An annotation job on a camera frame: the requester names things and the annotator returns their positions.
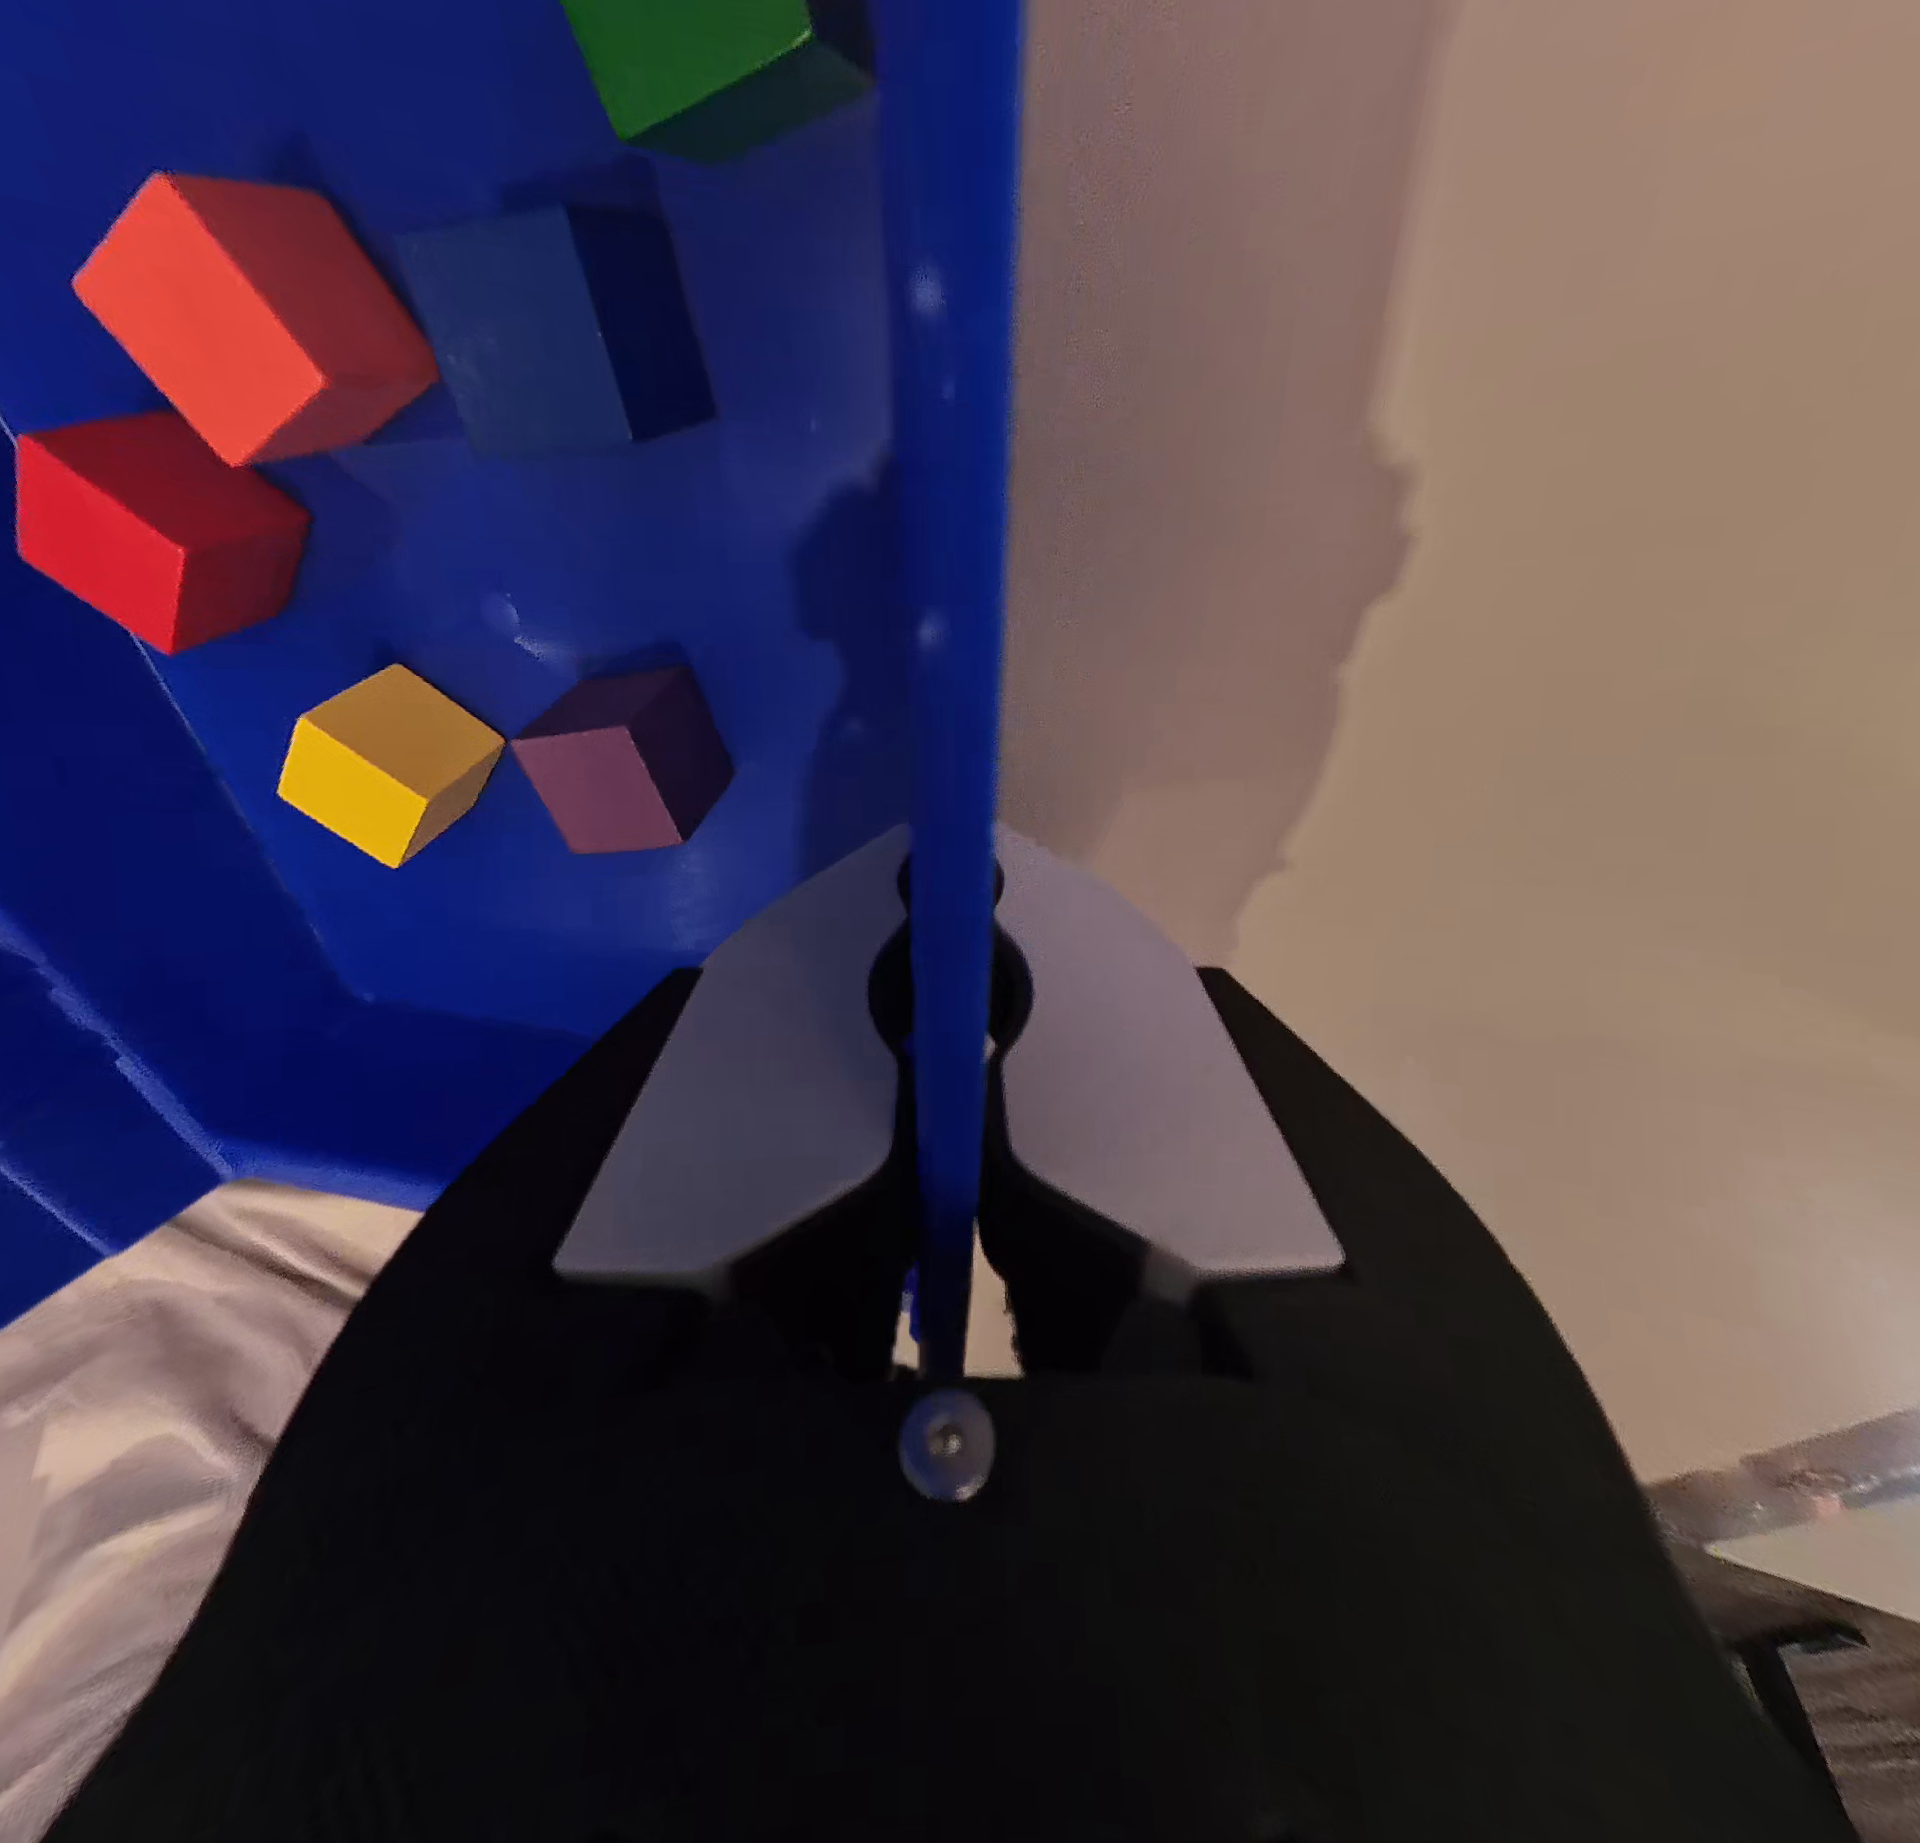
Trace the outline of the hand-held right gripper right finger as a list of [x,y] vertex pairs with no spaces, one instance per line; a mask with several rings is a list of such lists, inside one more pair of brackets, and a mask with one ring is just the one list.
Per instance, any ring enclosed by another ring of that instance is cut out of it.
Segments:
[[1113,886],[997,830],[1024,1003],[1004,1049],[1014,1162],[1128,1233],[1188,1297],[1322,1277],[1342,1245],[1199,967]]

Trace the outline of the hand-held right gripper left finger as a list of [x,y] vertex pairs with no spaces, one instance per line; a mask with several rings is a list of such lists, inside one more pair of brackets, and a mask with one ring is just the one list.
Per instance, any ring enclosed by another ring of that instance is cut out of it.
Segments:
[[905,823],[720,944],[565,1233],[563,1279],[712,1291],[885,1166],[901,1063],[873,1012]]

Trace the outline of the purple wooden cube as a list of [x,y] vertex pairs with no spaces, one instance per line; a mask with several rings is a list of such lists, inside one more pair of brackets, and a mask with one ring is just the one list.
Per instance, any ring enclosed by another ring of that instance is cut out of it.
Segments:
[[574,856],[682,846],[735,777],[703,687],[680,662],[578,682],[510,751]]

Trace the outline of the yellow wooden cube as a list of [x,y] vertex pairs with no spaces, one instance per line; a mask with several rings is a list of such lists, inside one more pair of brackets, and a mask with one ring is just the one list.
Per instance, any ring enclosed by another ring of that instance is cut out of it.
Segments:
[[506,749],[467,707],[391,665],[296,720],[277,796],[398,870],[467,815]]

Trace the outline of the blue plastic bin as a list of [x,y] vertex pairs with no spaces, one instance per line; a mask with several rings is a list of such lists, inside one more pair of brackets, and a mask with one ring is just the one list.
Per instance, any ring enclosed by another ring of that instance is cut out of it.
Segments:
[[[559,0],[5,0],[5,1323],[221,1183],[430,1206],[658,985],[905,823],[871,999],[918,1245],[879,1321],[916,1281],[960,1360],[1020,4],[868,0],[858,104],[694,166],[616,136]],[[293,593],[164,656],[20,557],[13,454],[180,417],[70,284],[155,173],[324,196],[420,331],[398,237],[655,211],[716,417],[488,456],[439,379],[358,446],[250,466],[311,515]],[[733,785],[682,846],[570,854],[510,739],[670,662]],[[509,742],[398,870],[277,796],[296,720],[391,665]]]

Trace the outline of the blue wooden cube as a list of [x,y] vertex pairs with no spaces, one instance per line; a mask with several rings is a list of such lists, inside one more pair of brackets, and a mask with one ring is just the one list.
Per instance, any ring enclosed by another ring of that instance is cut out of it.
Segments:
[[397,267],[482,454],[609,453],[716,417],[655,211],[547,205],[422,228],[397,238]]

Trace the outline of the red wooden cube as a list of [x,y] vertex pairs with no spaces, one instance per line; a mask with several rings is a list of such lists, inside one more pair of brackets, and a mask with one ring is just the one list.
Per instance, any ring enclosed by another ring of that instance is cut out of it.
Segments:
[[288,606],[311,515],[223,464],[170,411],[20,435],[15,547],[32,570],[164,656]]

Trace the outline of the orange wooden cube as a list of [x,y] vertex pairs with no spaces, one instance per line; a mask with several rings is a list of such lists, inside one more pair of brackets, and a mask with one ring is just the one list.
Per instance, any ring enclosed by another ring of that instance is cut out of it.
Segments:
[[228,466],[358,446],[439,381],[375,260],[305,188],[149,177],[70,287]]

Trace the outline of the green wooden cube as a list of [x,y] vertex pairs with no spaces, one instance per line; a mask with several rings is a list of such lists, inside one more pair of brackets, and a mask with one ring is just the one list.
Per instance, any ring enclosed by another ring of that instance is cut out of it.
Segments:
[[616,136],[726,166],[874,85],[868,0],[559,0]]

